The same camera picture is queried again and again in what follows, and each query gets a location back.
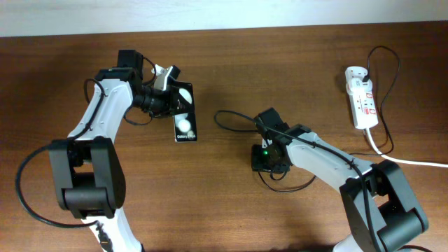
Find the white cable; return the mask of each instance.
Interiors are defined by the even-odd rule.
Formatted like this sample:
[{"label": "white cable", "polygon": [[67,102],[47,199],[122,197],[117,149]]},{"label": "white cable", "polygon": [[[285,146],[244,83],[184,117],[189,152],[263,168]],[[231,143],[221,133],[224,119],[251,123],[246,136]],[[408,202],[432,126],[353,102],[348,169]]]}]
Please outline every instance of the white cable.
[{"label": "white cable", "polygon": [[380,154],[384,159],[387,159],[387,160],[390,160],[390,161],[394,161],[394,162],[403,163],[403,164],[409,164],[409,165],[427,165],[427,166],[448,168],[448,164],[438,164],[438,163],[432,163],[432,162],[417,162],[417,161],[409,161],[409,160],[399,160],[397,158],[389,157],[389,156],[383,154],[381,151],[379,151],[379,149],[375,145],[375,142],[373,141],[372,135],[370,134],[370,130],[369,129],[364,129],[364,130],[365,130],[365,133],[367,134],[367,138],[369,139],[369,143],[370,143],[371,147],[375,150],[376,153]]}]

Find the wooden surface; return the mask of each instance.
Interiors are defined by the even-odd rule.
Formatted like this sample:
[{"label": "wooden surface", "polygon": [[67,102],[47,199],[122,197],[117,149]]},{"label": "wooden surface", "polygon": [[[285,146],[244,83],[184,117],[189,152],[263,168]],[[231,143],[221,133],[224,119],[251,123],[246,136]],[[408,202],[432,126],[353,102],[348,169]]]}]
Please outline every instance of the wooden surface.
[{"label": "wooden surface", "polygon": [[[260,137],[219,129],[215,111],[255,116],[273,106],[290,125],[307,125],[343,151],[369,151],[352,125],[344,70],[365,66],[370,49],[384,44],[402,59],[385,106],[396,144],[392,156],[447,163],[447,30],[448,23],[437,22],[0,38],[0,251],[100,251],[89,230],[61,230],[28,216],[15,195],[14,176],[26,155],[74,128],[86,109],[84,79],[114,66],[122,48],[135,48],[162,66],[175,64],[179,79],[195,90],[197,143],[174,143],[171,119],[145,127],[122,123],[115,141],[127,181],[127,219],[148,251],[335,244],[349,234],[338,193],[320,180],[291,195],[269,191],[250,168],[251,146]],[[375,53],[377,101],[395,70],[392,56]],[[150,69],[145,71],[149,78]],[[139,111],[131,116],[147,119]],[[250,127],[230,117],[226,123]],[[381,126],[373,134],[384,142]],[[430,221],[429,231],[412,244],[445,251],[448,170],[401,167]],[[294,169],[275,186],[311,176]],[[30,163],[23,185],[37,212],[79,223],[57,205],[48,154]]]}]

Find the white backdrop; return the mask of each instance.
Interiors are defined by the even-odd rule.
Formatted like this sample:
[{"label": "white backdrop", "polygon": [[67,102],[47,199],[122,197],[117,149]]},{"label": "white backdrop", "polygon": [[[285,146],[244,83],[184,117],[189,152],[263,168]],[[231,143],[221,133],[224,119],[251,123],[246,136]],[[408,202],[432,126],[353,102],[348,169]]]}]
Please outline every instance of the white backdrop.
[{"label": "white backdrop", "polygon": [[448,0],[0,0],[0,36],[448,20]]}]

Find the wooden table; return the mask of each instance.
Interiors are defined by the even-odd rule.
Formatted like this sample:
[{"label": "wooden table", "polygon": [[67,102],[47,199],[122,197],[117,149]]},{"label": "wooden table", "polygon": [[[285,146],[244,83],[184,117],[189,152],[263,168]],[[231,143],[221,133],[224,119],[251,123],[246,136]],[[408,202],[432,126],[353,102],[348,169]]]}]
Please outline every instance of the wooden table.
[{"label": "wooden table", "polygon": [[[122,123],[115,141],[127,180],[127,219],[148,251],[335,244],[349,234],[338,193],[320,180],[290,195],[269,191],[250,166],[251,146],[260,136],[222,130],[214,113],[255,116],[272,106],[290,125],[307,125],[343,151],[370,151],[352,123],[344,70],[365,66],[370,49],[384,44],[402,60],[384,111],[396,144],[392,156],[447,163],[447,30],[447,22],[427,22],[0,38],[0,251],[101,251],[89,230],[61,230],[28,216],[14,192],[14,176],[26,155],[75,127],[86,109],[84,79],[115,66],[123,48],[165,67],[175,64],[179,79],[195,90],[197,143],[174,143],[171,119],[145,127]],[[395,70],[387,52],[372,57],[377,101]],[[151,76],[149,68],[145,74]],[[131,116],[147,119],[138,110]],[[227,118],[230,125],[251,126]],[[384,143],[382,126],[373,134]],[[412,244],[444,251],[448,170],[401,167],[430,221],[429,231]],[[288,187],[311,176],[294,169],[285,181],[269,182]],[[79,223],[57,205],[47,154],[31,162],[22,182],[38,213]]]}]

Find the power strip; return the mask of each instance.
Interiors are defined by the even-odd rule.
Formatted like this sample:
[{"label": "power strip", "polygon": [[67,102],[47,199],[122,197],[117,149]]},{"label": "power strip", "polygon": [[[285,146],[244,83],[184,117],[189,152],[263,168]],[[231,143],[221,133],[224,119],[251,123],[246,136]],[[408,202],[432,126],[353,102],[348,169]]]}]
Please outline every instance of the power strip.
[{"label": "power strip", "polygon": [[365,130],[378,124],[377,109],[373,100],[372,81],[363,82],[367,69],[350,66],[345,71],[346,89],[350,97],[353,123],[356,129]]}]

